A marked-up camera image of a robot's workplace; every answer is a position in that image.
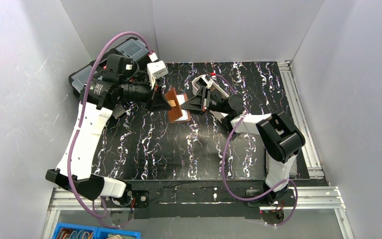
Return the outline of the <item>brown leather card holder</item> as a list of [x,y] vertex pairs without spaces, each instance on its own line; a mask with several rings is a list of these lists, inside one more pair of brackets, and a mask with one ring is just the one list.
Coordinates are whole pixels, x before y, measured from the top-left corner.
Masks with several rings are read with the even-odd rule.
[[171,106],[171,109],[168,111],[169,123],[187,122],[191,120],[190,112],[181,108],[181,105],[188,100],[186,94],[178,95],[176,89],[171,88],[165,94],[165,97]]

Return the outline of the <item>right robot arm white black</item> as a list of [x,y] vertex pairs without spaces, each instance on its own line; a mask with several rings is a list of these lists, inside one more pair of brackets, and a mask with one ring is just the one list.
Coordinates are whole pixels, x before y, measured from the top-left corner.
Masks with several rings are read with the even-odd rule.
[[181,108],[196,115],[206,111],[221,113],[221,122],[229,131],[228,140],[234,133],[256,134],[261,137],[266,153],[273,159],[263,184],[264,191],[252,198],[235,195],[227,184],[223,158],[222,181],[232,197],[244,202],[268,197],[270,202],[275,202],[287,191],[291,183],[290,170],[299,151],[305,145],[305,138],[286,113],[252,115],[248,113],[240,95],[229,96],[219,90],[210,90],[206,86],[201,86],[192,98],[181,104]]

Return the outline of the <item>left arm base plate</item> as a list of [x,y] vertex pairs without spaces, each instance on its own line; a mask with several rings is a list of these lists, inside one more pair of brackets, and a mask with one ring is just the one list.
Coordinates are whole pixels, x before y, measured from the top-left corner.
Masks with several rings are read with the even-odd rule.
[[149,206],[149,191],[130,190],[121,198],[104,197],[107,208],[147,208]]

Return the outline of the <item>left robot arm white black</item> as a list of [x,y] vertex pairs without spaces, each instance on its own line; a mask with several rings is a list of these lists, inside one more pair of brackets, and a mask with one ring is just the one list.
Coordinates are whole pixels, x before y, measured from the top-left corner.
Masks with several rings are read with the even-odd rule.
[[131,187],[117,179],[92,174],[92,162],[107,121],[123,115],[124,102],[138,102],[148,112],[169,111],[158,79],[166,76],[166,64],[155,53],[149,55],[146,71],[132,58],[109,54],[92,71],[92,78],[80,92],[79,114],[69,145],[47,181],[94,200],[99,197],[123,198]]

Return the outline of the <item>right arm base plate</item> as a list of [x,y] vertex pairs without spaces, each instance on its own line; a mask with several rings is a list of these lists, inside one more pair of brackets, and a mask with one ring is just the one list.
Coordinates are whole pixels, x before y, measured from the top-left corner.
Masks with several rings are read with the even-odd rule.
[[267,210],[279,210],[292,208],[295,204],[294,187],[290,187],[282,196],[274,201],[265,196],[261,199],[245,202],[248,207],[267,208]]

